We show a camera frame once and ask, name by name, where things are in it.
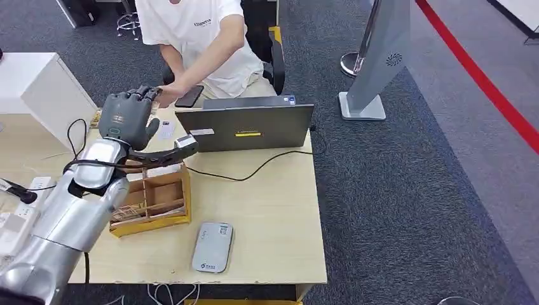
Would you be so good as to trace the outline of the person's left hand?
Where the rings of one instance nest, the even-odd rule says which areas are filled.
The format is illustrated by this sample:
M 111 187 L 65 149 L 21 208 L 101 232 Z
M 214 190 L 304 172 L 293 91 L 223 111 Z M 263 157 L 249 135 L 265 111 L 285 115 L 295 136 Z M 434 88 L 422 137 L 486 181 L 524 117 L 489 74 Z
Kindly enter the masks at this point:
M 188 87 L 178 82 L 159 86 L 159 89 L 161 92 L 156 101 L 160 108 L 167 108 L 170 104 L 174 104 L 177 99 L 182 98 L 189 91 Z

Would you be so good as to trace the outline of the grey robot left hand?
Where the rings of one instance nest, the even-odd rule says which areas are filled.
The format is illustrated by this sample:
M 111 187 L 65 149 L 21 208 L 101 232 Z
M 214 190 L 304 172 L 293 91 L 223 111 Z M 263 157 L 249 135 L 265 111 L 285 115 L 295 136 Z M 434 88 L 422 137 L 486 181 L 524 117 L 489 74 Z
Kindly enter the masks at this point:
M 150 118 L 155 98 L 161 88 L 140 86 L 110 94 L 102 108 L 98 129 L 100 136 L 128 144 L 134 151 L 144 150 L 160 126 Z

